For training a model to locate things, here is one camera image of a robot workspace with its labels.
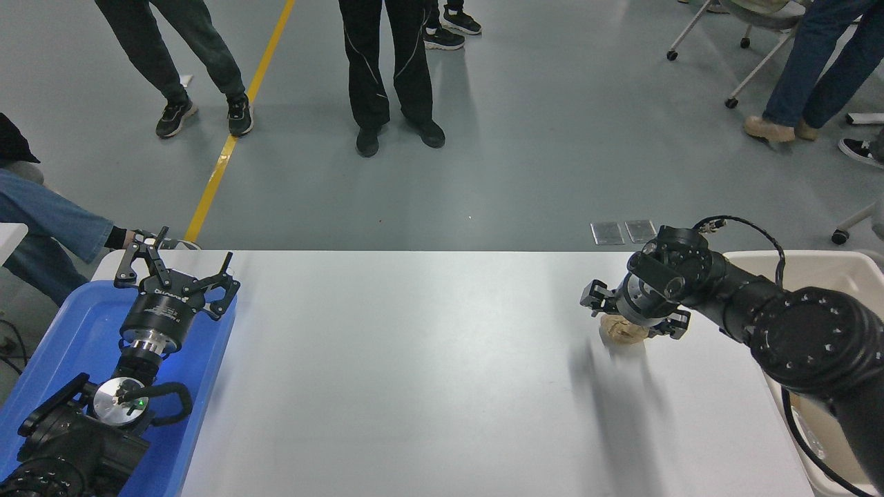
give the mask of black sneaker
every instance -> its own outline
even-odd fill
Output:
[[[371,157],[377,154],[380,145],[377,143],[377,132],[379,129],[360,128],[359,134],[356,135],[356,151],[363,157]]]
[[[870,142],[868,141],[842,138],[841,141],[838,142],[838,148],[841,149],[841,152],[844,152],[847,157],[850,157],[853,160],[884,169],[884,164],[875,160],[875,157],[872,157],[872,151],[869,149],[869,144]]]
[[[459,34],[452,33],[443,27],[437,27],[433,34],[423,30],[423,47],[439,50],[457,50],[466,40]]]
[[[255,114],[246,94],[227,99],[227,126],[233,136],[247,134],[255,126]]]
[[[184,127],[184,119],[193,116],[196,111],[196,105],[190,98],[184,103],[169,102],[163,109],[160,121],[156,123],[156,136],[172,138]]]
[[[417,133],[421,135],[421,140],[427,145],[427,147],[431,147],[433,149],[441,149],[443,145],[445,145],[445,132],[442,131],[442,128],[439,127],[433,121],[427,121],[422,124],[417,124],[414,121],[408,121],[411,126],[413,126]]]
[[[445,14],[442,16],[441,21],[442,24],[463,31],[466,34],[482,33],[482,25],[464,11],[445,9]]]

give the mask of person's leg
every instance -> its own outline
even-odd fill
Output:
[[[2,169],[0,222],[22,223],[28,235],[55,238],[87,263],[101,252],[113,227],[108,219]]]
[[[393,85],[402,104],[402,114],[415,123],[433,119],[433,90],[427,55],[421,49],[427,12],[414,0],[387,0],[392,42],[396,52]]]
[[[353,119],[362,129],[378,130],[390,121],[390,101],[377,67],[381,0],[339,0],[339,5],[344,20],[344,46],[350,61]]]
[[[95,0],[120,46],[145,79],[170,103],[183,103],[187,92],[171,60],[147,0]]]
[[[853,97],[884,58],[884,0],[863,13],[856,33],[814,87],[804,107],[811,127],[825,125]]]
[[[226,96],[246,93],[242,73],[221,35],[212,26],[203,0],[150,0],[206,66],[215,86]]]
[[[47,295],[59,307],[88,279],[77,272],[71,258],[49,236],[28,234],[3,267]]]
[[[449,11],[463,11],[463,0],[448,0],[445,8]]]
[[[762,118],[794,127],[817,78],[850,23],[878,0],[815,0],[798,27],[795,46],[783,68]]]
[[[427,29],[438,29],[439,28],[439,0],[426,0],[427,2],[427,12],[429,16],[427,17]]]

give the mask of cable connector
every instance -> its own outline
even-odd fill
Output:
[[[728,222],[726,219],[713,219],[711,221],[703,223],[699,228],[697,228],[697,231],[699,231],[700,233],[715,233],[723,228],[727,223]]]

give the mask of white table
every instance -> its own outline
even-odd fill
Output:
[[[27,226],[19,223],[0,223],[0,264],[12,254],[15,248],[25,239]]]
[[[198,277],[224,255],[163,252]],[[749,350],[711,322],[602,344],[578,300],[628,256],[235,253],[182,497],[812,495]]]

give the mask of sneaker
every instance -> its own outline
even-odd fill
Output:
[[[163,116],[156,123],[156,136],[172,138],[184,127],[184,119],[193,116],[196,111],[196,105],[189,97],[184,103],[169,102],[163,109]]]
[[[422,124],[409,120],[408,123],[417,130],[418,134],[421,135],[421,140],[427,147],[441,149],[442,146],[445,145],[445,132],[443,132],[442,128],[432,120]]]
[[[377,143],[377,132],[380,129],[368,129],[362,127],[356,135],[356,151],[363,157],[371,157],[377,154],[380,145]]]
[[[132,230],[135,232],[135,239],[137,241],[143,241],[144,243],[152,244],[156,240],[156,235],[146,230]],[[160,241],[160,248],[163,250],[174,250],[174,249],[186,249],[186,250],[201,250],[202,247],[196,244],[194,241],[187,240],[177,240],[174,238],[163,238]]]
[[[884,169],[884,164],[872,157],[872,151],[869,149],[870,141],[851,140],[850,138],[842,138],[838,142],[838,149],[844,152],[844,155],[863,164],[873,165],[877,168]]]
[[[749,136],[764,138],[771,143],[795,140],[795,128],[774,124],[758,116],[749,116],[743,122],[743,130]]]
[[[429,30],[423,30],[423,47],[427,50],[457,50],[463,46],[465,38],[452,33],[443,27],[437,27],[432,34]]]
[[[227,99],[227,126],[233,136],[247,134],[255,126],[255,113],[246,94]]]
[[[795,126],[795,136],[802,140],[816,141],[817,138],[819,138],[819,128],[811,127],[804,122],[804,118],[801,118],[801,120],[798,121],[798,126]]]
[[[445,26],[453,27],[454,29],[462,31],[466,34],[482,33],[482,25],[477,23],[475,19],[470,17],[464,11],[453,11],[451,9],[446,9],[445,14],[440,20]]]

